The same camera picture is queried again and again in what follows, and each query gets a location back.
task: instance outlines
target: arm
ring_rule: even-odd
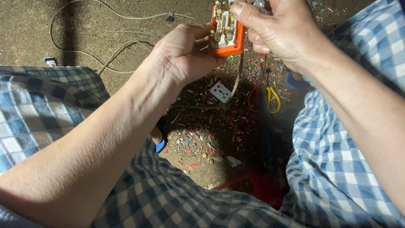
[[[0,204],[46,226],[90,225],[183,86],[222,64],[200,51],[211,27],[180,25],[163,38],[89,118],[0,176]]]
[[[405,100],[337,49],[305,1],[270,0],[270,6],[272,16],[245,2],[232,11],[250,28],[256,51],[272,51],[316,85],[404,214]]]

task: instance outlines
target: left hand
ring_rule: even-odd
[[[212,23],[205,25],[180,24],[154,47],[165,70],[186,84],[198,80],[224,63],[225,58],[208,54]]]

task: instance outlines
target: orange electrical socket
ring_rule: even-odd
[[[246,28],[233,17],[230,5],[234,1],[230,2],[217,1],[212,9],[213,28],[208,45],[210,55],[226,57],[243,53]]]

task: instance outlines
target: white power outlet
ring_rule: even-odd
[[[221,83],[217,82],[214,87],[210,90],[212,95],[214,95],[222,103],[225,103],[229,98],[231,92]]]

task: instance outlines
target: hand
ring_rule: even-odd
[[[243,0],[237,0],[231,11],[249,28],[249,40],[255,51],[272,52],[288,68],[301,73],[308,67],[308,60],[330,41],[316,26],[305,0],[267,1],[270,15]]]
[[[224,63],[224,58],[210,56],[207,48],[212,23],[180,24],[161,39],[152,54],[159,58],[168,73],[190,83],[202,78]]]

